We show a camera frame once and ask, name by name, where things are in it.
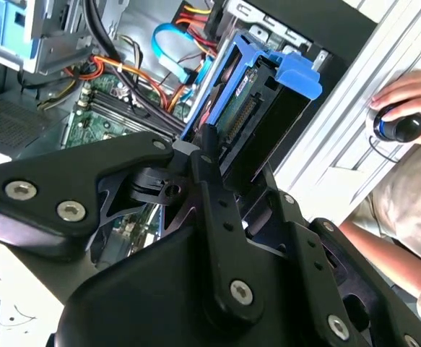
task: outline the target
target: ventilation grille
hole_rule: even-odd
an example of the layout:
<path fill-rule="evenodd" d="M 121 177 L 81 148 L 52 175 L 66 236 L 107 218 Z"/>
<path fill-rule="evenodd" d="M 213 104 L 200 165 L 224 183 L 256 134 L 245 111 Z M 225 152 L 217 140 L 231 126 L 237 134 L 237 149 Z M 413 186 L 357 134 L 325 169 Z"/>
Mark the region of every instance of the ventilation grille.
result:
<path fill-rule="evenodd" d="M 50 125 L 46 117 L 0 99 L 0 143 L 13 149 L 32 142 Z"/>

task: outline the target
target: black plastic arm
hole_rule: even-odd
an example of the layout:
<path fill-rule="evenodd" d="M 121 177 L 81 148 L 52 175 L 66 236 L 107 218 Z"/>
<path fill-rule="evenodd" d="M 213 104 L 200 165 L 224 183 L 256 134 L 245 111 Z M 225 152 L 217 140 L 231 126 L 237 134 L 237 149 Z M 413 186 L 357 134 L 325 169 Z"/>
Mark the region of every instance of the black plastic arm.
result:
<path fill-rule="evenodd" d="M 166 167 L 172 158 L 171 144 L 142 132 L 1 164 L 0 241 L 44 257 L 78 257 L 99 226 L 142 209 L 144 202 L 131 200 L 128 190 L 120 189 L 129 184 L 127 176 L 145 167 Z M 26 198 L 26 186 L 8 186 L 17 181 L 35 187 L 35 196 Z M 68 218 L 61 217 L 58 206 L 63 202 L 79 203 L 82 219 L 65 220 L 80 213 L 70 203 L 63 207 Z"/>

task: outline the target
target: bolt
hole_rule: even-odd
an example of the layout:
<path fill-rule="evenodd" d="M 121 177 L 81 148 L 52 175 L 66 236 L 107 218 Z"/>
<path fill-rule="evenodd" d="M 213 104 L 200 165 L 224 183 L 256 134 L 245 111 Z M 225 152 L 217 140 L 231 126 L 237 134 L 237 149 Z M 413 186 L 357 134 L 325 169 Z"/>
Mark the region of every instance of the bolt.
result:
<path fill-rule="evenodd" d="M 294 203 L 295 203 L 294 198 L 293 198 L 293 197 L 291 197 L 289 194 L 285 194 L 285 195 L 284 195 L 284 198 L 285 198 L 285 201 L 287 201 L 287 202 L 288 202 L 288 203 L 290 203 L 290 204 L 294 204 Z"/>
<path fill-rule="evenodd" d="M 13 181 L 5 187 L 5 193 L 13 200 L 29 200 L 37 195 L 37 188 L 32 183 L 26 181 Z"/>
<path fill-rule="evenodd" d="M 166 146 L 161 143 L 161 141 L 154 141 L 152 144 L 160 150 L 164 150 L 166 148 Z"/>
<path fill-rule="evenodd" d="M 248 306 L 253 301 L 253 294 L 247 283 L 234 280 L 230 285 L 231 295 L 241 305 Z"/>
<path fill-rule="evenodd" d="M 404 339 L 406 340 L 406 343 L 409 347 L 420 347 L 419 343 L 417 343 L 416 340 L 410 335 L 405 335 Z"/>
<path fill-rule="evenodd" d="M 206 155 L 201 155 L 202 160 L 208 162 L 209 164 L 212 163 L 212 159 L 210 159 L 209 157 L 207 157 Z"/>
<path fill-rule="evenodd" d="M 327 322 L 332 332 L 341 340 L 346 341 L 350 338 L 350 332 L 348 331 L 347 326 L 343 323 L 343 320 L 337 316 L 331 314 L 327 317 Z"/>
<path fill-rule="evenodd" d="M 77 201 L 63 201 L 56 208 L 59 217 L 61 217 L 66 222 L 79 222 L 81 221 L 87 211 L 85 207 Z"/>
<path fill-rule="evenodd" d="M 323 226 L 324 226 L 324 228 L 326 228 L 329 231 L 334 231 L 334 227 L 329 222 L 324 222 Z"/>

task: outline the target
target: motherboard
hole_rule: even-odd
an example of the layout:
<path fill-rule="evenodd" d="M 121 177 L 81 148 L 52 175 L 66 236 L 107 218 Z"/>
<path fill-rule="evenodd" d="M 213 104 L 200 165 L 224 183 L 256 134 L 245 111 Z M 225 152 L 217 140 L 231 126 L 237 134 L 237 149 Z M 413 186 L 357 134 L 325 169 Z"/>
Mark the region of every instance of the motherboard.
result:
<path fill-rule="evenodd" d="M 145 90 L 144 94 L 153 103 L 159 103 L 159 98 L 154 92 Z M 188 112 L 188 105 L 178 104 L 174 115 L 182 118 L 187 116 Z M 104 74 L 83 84 L 69 116 L 62 147 L 76 147 L 144 131 L 155 132 L 166 140 L 173 140 L 173 133 L 168 130 L 166 124 L 149 117 L 138 107 L 128 88 L 124 87 L 115 75 Z M 121 239 L 123 245 L 130 244 L 130 247 L 122 247 L 119 251 L 135 252 L 144 247 L 148 237 L 157 237 L 158 223 L 153 222 L 157 220 L 157 217 L 154 218 L 157 208 L 153 207 L 154 205 L 147 205 L 143 213 L 125 215 L 103 226 L 97 235 L 101 243 L 98 243 L 98 248 L 101 249 L 98 249 L 98 252 L 92 249 L 92 253 L 101 254 L 106 247 L 109 247 L 109 252 L 112 253 L 112 246 L 108 244 L 112 233 L 116 235 L 114 239 L 117 243 Z"/>

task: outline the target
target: computer mouse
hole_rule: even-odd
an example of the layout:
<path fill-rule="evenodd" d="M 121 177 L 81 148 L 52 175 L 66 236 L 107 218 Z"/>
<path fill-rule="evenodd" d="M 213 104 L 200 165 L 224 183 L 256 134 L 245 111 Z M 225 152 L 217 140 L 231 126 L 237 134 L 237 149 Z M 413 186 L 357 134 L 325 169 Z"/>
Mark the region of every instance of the computer mouse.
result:
<path fill-rule="evenodd" d="M 400 143 L 412 142 L 421 135 L 421 114 L 415 113 L 410 116 L 401 117 L 394 121 L 383 121 L 390 110 L 396 108 L 406 101 L 394 103 L 382 108 L 374 118 L 373 129 L 376 137 L 381 141 L 394 141 Z"/>

